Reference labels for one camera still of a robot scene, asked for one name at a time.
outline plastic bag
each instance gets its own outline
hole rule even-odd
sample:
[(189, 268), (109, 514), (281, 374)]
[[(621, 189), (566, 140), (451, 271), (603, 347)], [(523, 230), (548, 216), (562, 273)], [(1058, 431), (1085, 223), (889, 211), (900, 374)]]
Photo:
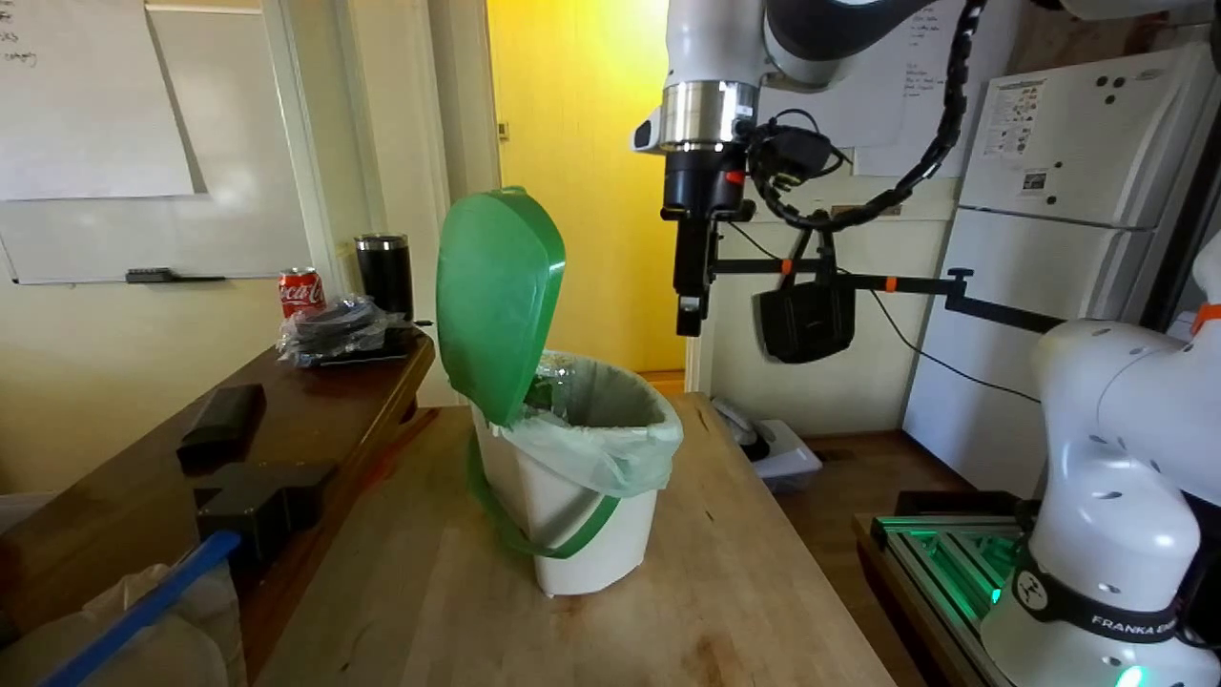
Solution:
[(277, 337), (277, 357), (319, 366), (329, 357), (381, 351), (388, 317), (369, 299), (339, 299), (319, 314), (295, 314)]
[[(0, 683), (243, 687), (242, 607), (228, 569), (216, 565), (224, 553), (228, 541), (215, 535), (174, 569), (154, 565), (122, 577), (76, 613), (53, 617), (2, 647)], [(133, 627), (133, 617), (141, 617), (136, 630), (117, 646), (117, 627)]]
[(643, 379), (547, 354), (526, 412), (493, 436), (568, 486), (624, 501), (673, 480), (684, 425)]

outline black object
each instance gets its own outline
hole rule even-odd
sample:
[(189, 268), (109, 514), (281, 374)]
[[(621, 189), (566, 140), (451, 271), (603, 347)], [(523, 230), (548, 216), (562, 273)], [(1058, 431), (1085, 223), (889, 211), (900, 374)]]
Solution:
[(843, 149), (823, 136), (810, 116), (810, 131), (781, 127), (776, 116), (750, 132), (750, 178), (766, 187), (801, 187), (806, 178), (830, 175), (846, 165)]
[(249, 588), (291, 538), (286, 501), (275, 480), (233, 480), (198, 513), (198, 538), (235, 529), (242, 546), (228, 557), (235, 588)]
[(315, 366), (397, 364), (397, 357), (408, 357), (417, 342), (418, 342), (418, 327), (387, 327), (387, 342), (376, 351), (329, 354)]
[(743, 201), (743, 154), (730, 149), (684, 149), (664, 155), (664, 223), (680, 223), (677, 238), (677, 292), (680, 337), (698, 337), (704, 319), (717, 223), (746, 223), (755, 215)]
[(843, 62), (900, 28), (931, 0), (772, 0), (766, 28), (777, 46), (806, 62)]
[(1040, 501), (1010, 491), (900, 491), (893, 514), (1010, 514), (1017, 529), (1035, 529)]
[(1187, 505), (1197, 518), (1201, 546), (1194, 553), (1192, 577), (1183, 584), (1183, 627), (1194, 646), (1221, 647), (1221, 509), (1187, 491)]
[(411, 319), (411, 254), (406, 238), (359, 238), (356, 263), (376, 309)]
[(319, 488), (333, 472), (336, 464), (228, 460), (189, 480), (198, 535), (242, 535), (242, 548), (228, 557), (235, 588), (256, 584), (286, 538), (319, 518)]
[(982, 317), (982, 319), (997, 319), (997, 324), (1010, 324), (1010, 327), (1026, 327), (1026, 332), (1052, 332), (1058, 324), (1063, 324), (1063, 319), (1044, 317), (1044, 314), (966, 299), (966, 279), (970, 273), (973, 271), (966, 271), (966, 268), (950, 268), (950, 282), (959, 282), (963, 289), (947, 292), (947, 309), (970, 314), (970, 317)]
[(829, 357), (853, 337), (853, 289), (822, 279), (755, 292), (755, 337), (777, 364)]
[(1052, 571), (1040, 571), (1024, 546), (1017, 571), (1010, 577), (1010, 597), (1035, 613), (1038, 622), (1073, 622), (1087, 635), (1113, 639), (1113, 641), (1134, 641), (1134, 646), (1156, 646), (1178, 635), (1178, 613), (1183, 602), (1170, 600), (1160, 611), (1124, 611), (1124, 607), (1106, 607), (1092, 597), (1078, 597)]
[(224, 282), (222, 273), (180, 273), (173, 268), (133, 268), (125, 282)]
[(235, 460), (262, 421), (262, 404), (262, 384), (216, 389), (180, 440), (180, 464), (188, 472), (207, 472), (222, 460)]

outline black mount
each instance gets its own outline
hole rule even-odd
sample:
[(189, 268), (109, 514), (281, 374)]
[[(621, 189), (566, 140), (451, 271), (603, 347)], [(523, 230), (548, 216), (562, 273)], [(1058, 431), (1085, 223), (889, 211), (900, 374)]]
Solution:
[(950, 279), (908, 273), (843, 273), (835, 261), (712, 261), (712, 273), (781, 273), (777, 289), (755, 299), (759, 347), (777, 364), (814, 364), (835, 354), (853, 337), (853, 289), (872, 292), (942, 292), (947, 309), (997, 319), (1007, 327), (1048, 332), (1062, 319), (966, 292), (970, 268), (950, 268)]

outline whiteboard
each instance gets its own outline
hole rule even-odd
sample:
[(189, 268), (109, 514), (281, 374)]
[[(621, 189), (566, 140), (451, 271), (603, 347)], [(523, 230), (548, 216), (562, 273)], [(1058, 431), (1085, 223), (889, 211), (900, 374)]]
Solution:
[(198, 196), (0, 201), (10, 282), (122, 282), (128, 268), (262, 279), (308, 263), (262, 15), (156, 8), (150, 23)]
[(193, 196), (141, 0), (0, 0), (0, 90), (0, 200)]

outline refrigerator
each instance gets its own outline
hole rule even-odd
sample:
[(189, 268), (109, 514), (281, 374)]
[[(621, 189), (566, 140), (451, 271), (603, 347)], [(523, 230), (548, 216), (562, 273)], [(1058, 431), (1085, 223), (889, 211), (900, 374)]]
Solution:
[[(1216, 116), (1209, 46), (987, 80), (942, 273), (1062, 319), (1142, 319)], [(1038, 495), (1038, 332), (931, 304), (904, 431), (977, 488)]]

